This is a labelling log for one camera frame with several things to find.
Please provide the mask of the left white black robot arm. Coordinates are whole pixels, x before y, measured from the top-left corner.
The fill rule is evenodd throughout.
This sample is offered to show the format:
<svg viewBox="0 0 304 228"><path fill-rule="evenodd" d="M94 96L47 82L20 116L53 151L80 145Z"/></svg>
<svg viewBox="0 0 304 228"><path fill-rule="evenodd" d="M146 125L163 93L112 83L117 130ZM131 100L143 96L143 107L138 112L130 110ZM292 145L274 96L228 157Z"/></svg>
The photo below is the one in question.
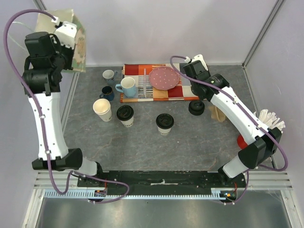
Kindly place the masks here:
<svg viewBox="0 0 304 228"><path fill-rule="evenodd" d="M83 157L79 148L69 149L64 140L60 117L60 82L62 70L71 70L74 51L60 45L58 36L45 31L28 34L22 79L34 112L38 132L38 158L35 170L76 170L88 175L88 182L99 187L104 182L99 163Z"/></svg>

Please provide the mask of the black coffee cup lid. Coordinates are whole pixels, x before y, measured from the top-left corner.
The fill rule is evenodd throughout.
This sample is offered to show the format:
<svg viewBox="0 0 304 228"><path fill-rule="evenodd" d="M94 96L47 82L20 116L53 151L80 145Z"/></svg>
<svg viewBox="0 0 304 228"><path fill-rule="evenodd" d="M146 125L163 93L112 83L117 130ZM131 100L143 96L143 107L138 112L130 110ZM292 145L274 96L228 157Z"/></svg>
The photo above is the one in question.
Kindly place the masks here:
<svg viewBox="0 0 304 228"><path fill-rule="evenodd" d="M170 129L174 125L174 118L170 114L159 114L156 117L156 124L162 129Z"/></svg>

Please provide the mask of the white paper cup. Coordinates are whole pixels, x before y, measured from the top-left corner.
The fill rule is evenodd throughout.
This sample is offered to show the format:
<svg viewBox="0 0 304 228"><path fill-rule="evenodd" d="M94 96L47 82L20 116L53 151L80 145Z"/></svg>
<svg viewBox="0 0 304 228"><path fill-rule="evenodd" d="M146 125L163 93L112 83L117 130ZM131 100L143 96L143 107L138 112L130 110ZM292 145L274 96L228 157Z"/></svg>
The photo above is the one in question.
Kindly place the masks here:
<svg viewBox="0 0 304 228"><path fill-rule="evenodd" d="M168 135L174 125L174 118L170 114L159 114L156 124L161 135Z"/></svg>
<svg viewBox="0 0 304 228"><path fill-rule="evenodd" d="M134 110L129 105L122 105L116 112L117 118L125 127L131 127L134 122Z"/></svg>
<svg viewBox="0 0 304 228"><path fill-rule="evenodd" d="M109 122L112 119L111 104L107 99L98 99L93 104L93 111L104 121Z"/></svg>

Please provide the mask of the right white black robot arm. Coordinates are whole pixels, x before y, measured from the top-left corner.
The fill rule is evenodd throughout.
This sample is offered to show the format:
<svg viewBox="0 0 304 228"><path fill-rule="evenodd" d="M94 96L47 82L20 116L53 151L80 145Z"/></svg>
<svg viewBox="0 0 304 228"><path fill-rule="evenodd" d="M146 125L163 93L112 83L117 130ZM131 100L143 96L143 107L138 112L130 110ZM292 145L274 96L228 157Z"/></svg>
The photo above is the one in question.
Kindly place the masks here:
<svg viewBox="0 0 304 228"><path fill-rule="evenodd" d="M278 128L270 129L240 101L229 82L220 74L211 75L202 60L188 60L183 70L190 79L192 92L200 99L207 99L220 109L242 135L247 146L223 165L218 183L230 186L235 177L254 169L277 150L282 136Z"/></svg>

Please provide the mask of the green paper gift bag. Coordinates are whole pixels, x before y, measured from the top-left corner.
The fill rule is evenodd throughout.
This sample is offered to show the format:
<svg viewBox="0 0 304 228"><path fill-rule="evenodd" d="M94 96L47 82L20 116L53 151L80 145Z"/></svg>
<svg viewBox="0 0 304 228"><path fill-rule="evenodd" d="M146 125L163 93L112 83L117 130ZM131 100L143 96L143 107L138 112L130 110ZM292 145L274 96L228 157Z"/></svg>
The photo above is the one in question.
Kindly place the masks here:
<svg viewBox="0 0 304 228"><path fill-rule="evenodd" d="M3 31L3 45L7 59L11 61L11 56L8 50L8 31L11 24L21 15L28 13L37 13L36 27L33 33L26 35L24 43L28 51L28 57L24 63L25 74L51 74L61 73L61 71L68 72L84 72L86 64L86 33L84 27L81 25L79 19L74 15L72 9L68 10L39 10L26 9L13 15L5 25ZM72 67L73 70L53 70L53 57L55 56L54 49L58 48L61 51L59 39L54 34L55 24L51 22L55 17L59 21L68 21L76 24L77 33L75 37L75 48Z"/></svg>

